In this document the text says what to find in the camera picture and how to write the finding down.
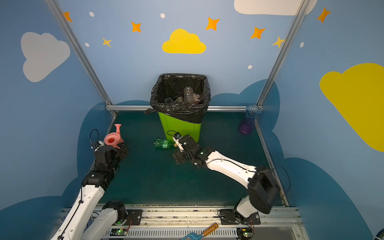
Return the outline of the clear bottle white cap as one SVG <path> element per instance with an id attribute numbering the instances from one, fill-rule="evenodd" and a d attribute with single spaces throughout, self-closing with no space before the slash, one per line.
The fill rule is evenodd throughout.
<path id="1" fill-rule="evenodd" d="M 194 90 L 191 87 L 184 88 L 184 102 L 186 104 L 192 104 L 194 102 Z"/>

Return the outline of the crushed green bottle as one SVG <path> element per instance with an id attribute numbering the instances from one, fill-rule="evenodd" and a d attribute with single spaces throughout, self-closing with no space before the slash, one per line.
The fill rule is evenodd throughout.
<path id="1" fill-rule="evenodd" d="M 161 148 L 161 149 L 171 149 L 175 148 L 177 145 L 173 140 L 168 140 L 168 139 L 156 139 L 154 141 L 154 146 L 156 148 Z"/>

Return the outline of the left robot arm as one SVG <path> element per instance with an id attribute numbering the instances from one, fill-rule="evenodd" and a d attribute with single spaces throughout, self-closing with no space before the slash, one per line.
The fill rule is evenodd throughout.
<path id="1" fill-rule="evenodd" d="M 95 165 L 82 180 L 78 197 L 53 240 L 100 240 L 113 224 L 124 224 L 127 212 L 122 201 L 110 201 L 102 207 L 97 219 L 89 226 L 92 213 L 116 175 L 116 170 L 129 149 L 124 143 L 116 147 L 99 145 Z"/>

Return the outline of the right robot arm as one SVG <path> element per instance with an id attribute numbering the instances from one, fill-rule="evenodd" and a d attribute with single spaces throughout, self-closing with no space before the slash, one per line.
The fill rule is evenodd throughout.
<path id="1" fill-rule="evenodd" d="M 227 214 L 219 214 L 223 223 L 246 224 L 258 213 L 269 214 L 275 199 L 280 194 L 276 178 L 268 168 L 258 169 L 230 159 L 212 148 L 202 148 L 190 135 L 173 135 L 179 149 L 173 153 L 177 164 L 190 161 L 196 168 L 207 168 L 219 172 L 240 183 L 248 195 L 238 201 L 234 209 Z"/>

